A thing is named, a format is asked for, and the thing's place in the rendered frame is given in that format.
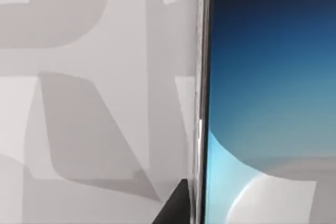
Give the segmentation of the smartphone with blue screen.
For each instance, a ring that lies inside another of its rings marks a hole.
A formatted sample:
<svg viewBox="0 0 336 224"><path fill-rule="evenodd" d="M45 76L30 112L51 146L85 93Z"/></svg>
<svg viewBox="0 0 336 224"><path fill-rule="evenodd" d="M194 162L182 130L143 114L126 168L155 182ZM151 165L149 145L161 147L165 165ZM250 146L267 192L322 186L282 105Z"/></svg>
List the smartphone with blue screen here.
<svg viewBox="0 0 336 224"><path fill-rule="evenodd" d="M336 224L336 0L200 0L195 224Z"/></svg>

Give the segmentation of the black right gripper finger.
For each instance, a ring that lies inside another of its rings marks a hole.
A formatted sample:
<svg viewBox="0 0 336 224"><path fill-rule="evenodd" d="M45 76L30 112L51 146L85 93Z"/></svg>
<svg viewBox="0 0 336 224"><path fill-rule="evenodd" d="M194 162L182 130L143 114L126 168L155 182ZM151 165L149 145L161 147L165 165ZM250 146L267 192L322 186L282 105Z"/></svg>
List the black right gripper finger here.
<svg viewBox="0 0 336 224"><path fill-rule="evenodd" d="M181 179L152 224L190 224L188 180Z"/></svg>

